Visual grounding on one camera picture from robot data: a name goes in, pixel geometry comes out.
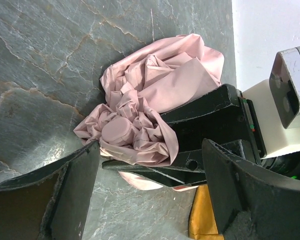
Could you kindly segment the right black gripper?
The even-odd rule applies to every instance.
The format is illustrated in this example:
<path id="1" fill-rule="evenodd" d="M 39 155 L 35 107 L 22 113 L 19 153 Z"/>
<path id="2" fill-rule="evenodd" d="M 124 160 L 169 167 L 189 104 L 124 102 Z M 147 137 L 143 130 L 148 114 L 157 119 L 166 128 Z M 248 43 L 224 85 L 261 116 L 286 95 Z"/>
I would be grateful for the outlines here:
<path id="1" fill-rule="evenodd" d="M 256 160 L 267 155 L 253 101 L 230 84 L 161 114 L 179 140 L 248 140 Z"/>

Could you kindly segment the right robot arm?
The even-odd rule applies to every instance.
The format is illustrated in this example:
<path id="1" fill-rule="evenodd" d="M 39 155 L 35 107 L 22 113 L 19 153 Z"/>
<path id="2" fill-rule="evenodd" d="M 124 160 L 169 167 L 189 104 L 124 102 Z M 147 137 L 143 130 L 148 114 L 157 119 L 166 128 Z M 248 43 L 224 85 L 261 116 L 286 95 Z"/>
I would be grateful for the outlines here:
<path id="1" fill-rule="evenodd" d="M 181 189 L 206 184 L 202 141 L 209 139 L 233 154 L 270 171 L 291 175 L 300 153 L 266 157 L 259 117 L 250 99 L 234 86 L 223 84 L 204 96 L 161 114 L 175 131 L 179 151 L 170 166 L 130 165 L 119 160 L 102 163 L 104 170 L 134 174 L 157 184 Z"/>

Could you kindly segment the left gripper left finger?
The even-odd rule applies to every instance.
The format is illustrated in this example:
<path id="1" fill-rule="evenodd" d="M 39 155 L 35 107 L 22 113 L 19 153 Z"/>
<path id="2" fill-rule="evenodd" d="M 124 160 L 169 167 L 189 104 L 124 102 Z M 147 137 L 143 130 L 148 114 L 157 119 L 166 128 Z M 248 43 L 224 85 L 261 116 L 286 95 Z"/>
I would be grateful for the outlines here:
<path id="1" fill-rule="evenodd" d="M 0 183 L 0 240 L 80 240 L 99 168 L 98 142 Z"/>

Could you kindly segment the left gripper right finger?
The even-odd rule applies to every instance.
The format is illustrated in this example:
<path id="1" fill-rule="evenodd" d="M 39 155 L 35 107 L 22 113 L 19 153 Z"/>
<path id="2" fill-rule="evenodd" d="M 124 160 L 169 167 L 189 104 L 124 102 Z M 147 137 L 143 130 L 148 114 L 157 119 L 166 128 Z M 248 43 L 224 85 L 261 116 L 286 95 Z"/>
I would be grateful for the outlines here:
<path id="1" fill-rule="evenodd" d="M 245 160 L 210 139 L 202 160 L 219 234 L 249 211 L 260 240 L 300 240 L 300 180 Z"/>

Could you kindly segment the pink folding umbrella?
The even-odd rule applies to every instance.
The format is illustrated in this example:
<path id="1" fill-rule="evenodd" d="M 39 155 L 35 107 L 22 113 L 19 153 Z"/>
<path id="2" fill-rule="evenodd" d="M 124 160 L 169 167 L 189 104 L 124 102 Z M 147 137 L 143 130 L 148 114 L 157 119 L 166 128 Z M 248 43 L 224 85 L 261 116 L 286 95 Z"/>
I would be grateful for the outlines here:
<path id="1" fill-rule="evenodd" d="M 161 114 L 219 87 L 223 65 L 223 54 L 198 34 L 157 40 L 104 71 L 105 103 L 74 133 L 84 145 L 97 141 L 103 156 L 130 165 L 170 166 L 179 143 Z"/>

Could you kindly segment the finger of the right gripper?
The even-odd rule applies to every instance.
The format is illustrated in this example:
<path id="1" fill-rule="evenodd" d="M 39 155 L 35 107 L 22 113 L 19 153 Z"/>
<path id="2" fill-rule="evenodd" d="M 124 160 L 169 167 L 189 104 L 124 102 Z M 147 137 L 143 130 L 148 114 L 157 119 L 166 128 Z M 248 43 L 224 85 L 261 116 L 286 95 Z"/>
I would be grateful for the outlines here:
<path id="1" fill-rule="evenodd" d="M 112 159 L 104 161 L 102 168 L 119 172 L 135 188 L 195 188 L 207 183 L 200 149 L 179 153 L 169 166 L 131 165 Z"/>

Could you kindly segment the orange canvas tote bag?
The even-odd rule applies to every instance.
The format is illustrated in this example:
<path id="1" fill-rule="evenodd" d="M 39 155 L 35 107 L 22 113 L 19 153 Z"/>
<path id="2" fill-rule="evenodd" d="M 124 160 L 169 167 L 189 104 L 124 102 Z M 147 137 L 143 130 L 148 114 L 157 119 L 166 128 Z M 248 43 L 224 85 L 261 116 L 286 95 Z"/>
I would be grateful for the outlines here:
<path id="1" fill-rule="evenodd" d="M 208 185 L 197 188 L 188 221 L 188 236 L 193 240 L 224 240 L 218 233 Z"/>

